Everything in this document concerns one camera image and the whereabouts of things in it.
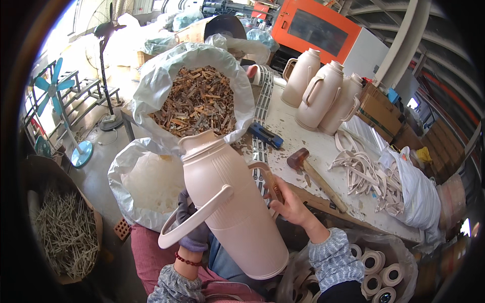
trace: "gray work glove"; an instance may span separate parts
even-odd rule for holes
[[[192,216],[197,210],[194,204],[188,206],[187,198],[189,193],[187,189],[182,190],[178,194],[178,210],[177,210],[177,222],[182,224],[190,216]],[[178,242],[181,246],[185,247],[191,252],[203,252],[209,248],[207,245],[207,238],[209,236],[209,227],[207,224],[202,223],[191,231],[188,235],[180,239]]]

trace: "thermos handle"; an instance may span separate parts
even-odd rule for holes
[[[345,117],[340,119],[339,121],[348,122],[352,119],[352,116],[356,113],[357,109],[360,107],[360,100],[357,98],[358,94],[354,95],[354,106],[350,109],[349,114]]]
[[[288,79],[290,78],[290,75],[291,75],[290,73],[290,75],[287,76],[286,73],[288,72],[288,69],[293,62],[298,62],[298,59],[297,58],[289,59],[288,62],[286,63],[285,69],[283,70],[283,79],[286,80],[286,82],[288,82]]]
[[[248,167],[249,169],[259,168],[261,171],[261,174],[263,175],[264,180],[266,181],[266,184],[268,184],[268,192],[270,193],[272,199],[278,200],[281,203],[285,204],[283,195],[281,194],[281,191],[279,190],[279,187],[276,184],[275,177],[273,177],[273,173],[271,173],[269,166],[264,162],[256,161],[256,162],[250,163]],[[276,218],[278,217],[278,213],[272,210],[271,208],[269,209],[269,211],[270,211],[271,217],[276,220]]]
[[[315,89],[315,85],[317,85],[318,81],[320,80],[323,81],[324,79],[325,79],[325,74],[323,75],[323,77],[314,76],[311,79],[310,84],[307,86],[307,89],[305,89],[305,92],[303,93],[303,102],[305,102],[307,106],[310,106],[308,102],[308,97],[310,97],[311,93]]]
[[[160,236],[158,237],[158,246],[162,249],[167,249],[177,243],[180,239],[201,225],[210,215],[213,214],[213,212],[218,209],[223,202],[227,201],[233,194],[234,188],[228,184],[225,184],[222,189],[212,199],[204,204],[203,207],[198,209],[195,214],[190,216],[182,224],[166,234],[165,232],[167,229],[171,227],[177,219],[177,208],[163,225]]]
[[[307,86],[310,83],[311,78],[313,78],[313,77],[311,76],[311,66],[309,66],[308,71],[307,71]]]

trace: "blue tool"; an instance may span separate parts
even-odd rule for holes
[[[283,144],[283,139],[276,135],[275,133],[270,132],[269,130],[265,129],[261,124],[258,122],[253,122],[247,129],[253,136],[260,139],[263,142],[266,142],[273,146],[276,149],[279,149]]]

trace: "hand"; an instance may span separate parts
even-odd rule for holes
[[[178,209],[177,209],[177,222],[182,224],[190,216],[192,216],[197,210],[193,204],[188,205],[187,198],[189,193],[187,189],[182,190],[178,194]],[[203,252],[209,248],[207,245],[207,238],[209,236],[209,227],[207,224],[202,223],[191,231],[188,235],[183,237],[178,243],[188,249],[191,252]]]
[[[309,221],[316,219],[310,210],[303,204],[302,200],[288,187],[288,184],[282,178],[276,175],[273,176],[275,177],[279,190],[283,194],[285,204],[282,204],[278,200],[273,200],[270,203],[271,209],[279,212],[287,221],[300,225],[303,228]],[[271,198],[271,195],[267,193],[264,198]]]
[[[283,194],[285,204],[282,204],[278,200],[273,200],[270,202],[271,209],[282,215],[288,222],[303,227],[312,243],[318,244],[327,240],[330,236],[328,229],[311,213],[282,178],[276,175],[273,176],[275,177],[279,190]],[[267,193],[264,195],[264,198],[271,198],[271,195]]]

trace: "yellow object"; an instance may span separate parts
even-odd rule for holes
[[[418,149],[416,154],[418,155],[419,160],[423,161],[424,163],[432,161],[431,156],[429,155],[429,150],[426,146]]]

